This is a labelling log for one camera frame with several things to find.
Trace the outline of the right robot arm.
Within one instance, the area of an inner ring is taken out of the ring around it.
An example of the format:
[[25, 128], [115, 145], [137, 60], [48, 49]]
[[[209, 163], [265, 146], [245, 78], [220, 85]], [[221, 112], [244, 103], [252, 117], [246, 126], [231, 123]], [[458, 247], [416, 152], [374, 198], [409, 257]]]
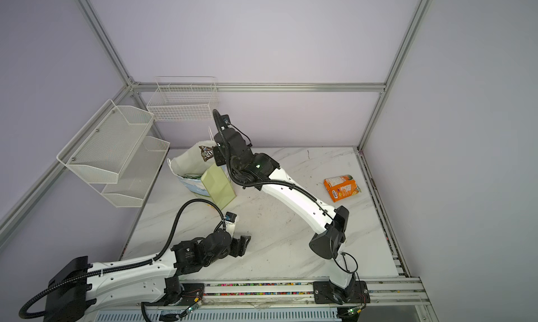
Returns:
[[349, 211], [333, 207], [301, 187], [280, 164], [265, 153], [253, 153], [241, 132], [228, 126], [218, 126], [214, 140], [217, 165], [225, 165], [232, 182], [242, 188], [265, 192], [293, 210], [313, 230], [309, 248], [317, 256], [335, 264], [336, 270], [327, 281], [312, 284], [317, 304], [337, 305], [371, 302], [365, 282], [358, 277], [357, 268], [351, 270], [345, 258], [345, 231]]

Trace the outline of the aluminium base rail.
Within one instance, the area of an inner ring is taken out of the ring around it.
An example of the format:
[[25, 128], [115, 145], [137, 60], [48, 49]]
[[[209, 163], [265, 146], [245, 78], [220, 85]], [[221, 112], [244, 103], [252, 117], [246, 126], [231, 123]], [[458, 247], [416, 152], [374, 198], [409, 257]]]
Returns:
[[88, 321], [437, 321], [418, 278], [354, 278], [338, 290], [326, 279], [187, 281], [170, 306], [104, 309]]

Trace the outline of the white green paper bag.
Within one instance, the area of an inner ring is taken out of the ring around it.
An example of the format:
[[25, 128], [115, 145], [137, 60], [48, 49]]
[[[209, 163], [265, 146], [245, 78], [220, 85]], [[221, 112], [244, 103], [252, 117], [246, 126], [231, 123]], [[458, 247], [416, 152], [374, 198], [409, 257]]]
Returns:
[[168, 158], [167, 164], [172, 174], [192, 193], [213, 201], [220, 209], [229, 205], [236, 197], [226, 166], [217, 166], [214, 158], [204, 162], [200, 155], [200, 145], [214, 146], [214, 136], [199, 141], [183, 154]]

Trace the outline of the orange snack box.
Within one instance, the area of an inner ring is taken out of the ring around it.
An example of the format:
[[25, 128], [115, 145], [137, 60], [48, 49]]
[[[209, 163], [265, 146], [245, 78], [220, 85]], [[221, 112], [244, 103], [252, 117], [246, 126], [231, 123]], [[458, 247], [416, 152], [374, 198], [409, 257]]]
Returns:
[[333, 202], [361, 193], [360, 187], [351, 175], [335, 176], [325, 179], [323, 183]]

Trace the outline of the purple chocolate bar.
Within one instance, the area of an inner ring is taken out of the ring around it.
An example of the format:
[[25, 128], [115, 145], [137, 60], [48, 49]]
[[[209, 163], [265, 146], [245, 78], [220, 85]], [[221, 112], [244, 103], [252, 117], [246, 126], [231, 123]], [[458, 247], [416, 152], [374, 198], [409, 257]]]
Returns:
[[213, 146], [200, 145], [198, 148], [200, 149], [200, 155], [204, 162], [207, 162], [214, 158]]

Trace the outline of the white mesh wall shelf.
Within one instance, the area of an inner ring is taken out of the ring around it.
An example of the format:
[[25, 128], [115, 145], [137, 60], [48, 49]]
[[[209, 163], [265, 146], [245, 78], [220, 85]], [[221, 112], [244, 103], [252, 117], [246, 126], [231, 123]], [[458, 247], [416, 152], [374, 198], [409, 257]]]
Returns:
[[116, 208], [141, 208], [170, 149], [153, 126], [152, 113], [108, 100], [57, 161]]

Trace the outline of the right rear frame post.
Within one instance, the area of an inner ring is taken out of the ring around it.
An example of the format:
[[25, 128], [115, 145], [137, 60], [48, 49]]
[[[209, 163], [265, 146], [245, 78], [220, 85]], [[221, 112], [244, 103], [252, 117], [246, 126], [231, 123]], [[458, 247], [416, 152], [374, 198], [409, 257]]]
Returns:
[[370, 119], [368, 119], [366, 129], [364, 130], [360, 142], [358, 143], [357, 150], [360, 155], [363, 154], [364, 149], [367, 146], [368, 140], [374, 131], [374, 127], [379, 117], [381, 116], [382, 109], [385, 106], [386, 101], [388, 100], [388, 97], [392, 91], [392, 88], [394, 87], [399, 72], [401, 71], [406, 57], [409, 54], [413, 42], [418, 34], [420, 25], [422, 24], [427, 12], [429, 11], [432, 2], [433, 0], [419, 0], [416, 9], [413, 12], [413, 16], [411, 18], [411, 21], [409, 22], [409, 26], [406, 29], [405, 35], [403, 36], [403, 40], [396, 53], [392, 66], [390, 67], [388, 76], [385, 81], [385, 88], [378, 95], [378, 100], [375, 104], [374, 110], [370, 116]]

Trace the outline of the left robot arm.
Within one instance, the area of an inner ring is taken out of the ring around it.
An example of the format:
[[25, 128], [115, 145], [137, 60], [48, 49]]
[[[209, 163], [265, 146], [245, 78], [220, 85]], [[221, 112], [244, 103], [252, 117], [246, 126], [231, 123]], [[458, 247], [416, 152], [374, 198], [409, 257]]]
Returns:
[[179, 276], [199, 272], [227, 256], [243, 256], [249, 236], [232, 237], [219, 229], [206, 238], [183, 241], [158, 260], [146, 256], [117, 263], [71, 260], [48, 283], [45, 321], [78, 321], [104, 308], [146, 303], [190, 306], [201, 300], [202, 283], [182, 284]]

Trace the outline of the aluminium frame post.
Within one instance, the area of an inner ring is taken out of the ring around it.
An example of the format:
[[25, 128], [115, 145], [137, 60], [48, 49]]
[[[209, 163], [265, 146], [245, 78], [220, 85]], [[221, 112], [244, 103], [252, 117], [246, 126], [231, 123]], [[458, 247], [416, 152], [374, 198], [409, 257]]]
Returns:
[[98, 43], [101, 45], [106, 57], [108, 58], [110, 63], [112, 63], [112, 67], [122, 80], [123, 85], [128, 88], [131, 87], [134, 83], [134, 79], [129, 74], [129, 71], [124, 65], [124, 62], [119, 55], [119, 52], [113, 45], [113, 41], [106, 32], [105, 26], [99, 18], [97, 11], [91, 3], [91, 0], [74, 1], [78, 6], [79, 10], [81, 11], [81, 14], [84, 17], [85, 21], [88, 23], [88, 26], [91, 29], [92, 33], [94, 33], [96, 39], [98, 40]]

